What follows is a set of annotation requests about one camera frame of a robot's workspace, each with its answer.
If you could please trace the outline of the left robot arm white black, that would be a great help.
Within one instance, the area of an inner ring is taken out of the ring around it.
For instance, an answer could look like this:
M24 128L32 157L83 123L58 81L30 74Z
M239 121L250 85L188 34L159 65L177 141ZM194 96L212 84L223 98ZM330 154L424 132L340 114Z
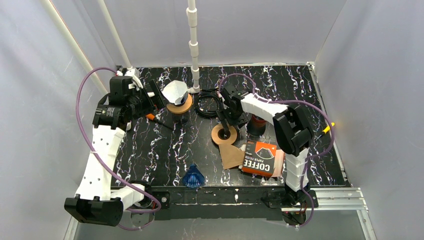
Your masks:
M124 211L151 214L162 204L146 191L144 182L129 182L113 171L129 124L156 106L142 84L131 76L112 77L109 88L95 109L92 138L77 119L90 153L81 183L75 195L65 199L64 209L80 223L116 227Z

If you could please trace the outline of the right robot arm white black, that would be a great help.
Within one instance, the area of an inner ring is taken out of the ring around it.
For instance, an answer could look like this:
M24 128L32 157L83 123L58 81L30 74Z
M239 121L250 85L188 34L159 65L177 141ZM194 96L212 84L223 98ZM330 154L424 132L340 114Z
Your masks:
M276 142L285 153L286 194L297 201L310 196L306 170L309 145L314 134L301 107L274 103L246 90L237 90L232 85L224 87L219 93L231 114L252 114L273 125Z

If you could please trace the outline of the blue plastic dripper cone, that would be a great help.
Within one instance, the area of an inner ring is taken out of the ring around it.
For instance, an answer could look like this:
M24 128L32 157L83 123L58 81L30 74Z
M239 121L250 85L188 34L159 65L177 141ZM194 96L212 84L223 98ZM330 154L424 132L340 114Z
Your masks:
M166 99L169 104L179 107L185 104L188 96L189 94L187 92L184 92L183 94L168 94Z

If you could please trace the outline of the white paper coffee filter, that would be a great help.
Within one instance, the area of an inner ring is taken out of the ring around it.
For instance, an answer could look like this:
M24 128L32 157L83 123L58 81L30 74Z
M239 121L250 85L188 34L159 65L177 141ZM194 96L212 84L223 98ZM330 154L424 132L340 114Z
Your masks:
M183 94L187 92L188 93L188 87L187 84L183 81L179 80L173 80L170 83L168 83L162 90L163 96L166 98L169 94Z

